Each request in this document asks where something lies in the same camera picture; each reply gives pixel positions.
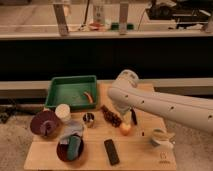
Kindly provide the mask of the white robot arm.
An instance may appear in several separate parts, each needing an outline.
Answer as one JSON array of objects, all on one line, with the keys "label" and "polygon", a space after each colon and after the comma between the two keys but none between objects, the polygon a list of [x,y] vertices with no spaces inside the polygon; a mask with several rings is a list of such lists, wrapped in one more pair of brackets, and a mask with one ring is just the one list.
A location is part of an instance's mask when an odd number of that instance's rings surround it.
[{"label": "white robot arm", "polygon": [[139,89],[138,75],[123,70],[107,90],[116,110],[130,107],[155,114],[185,126],[213,133],[213,100]]}]

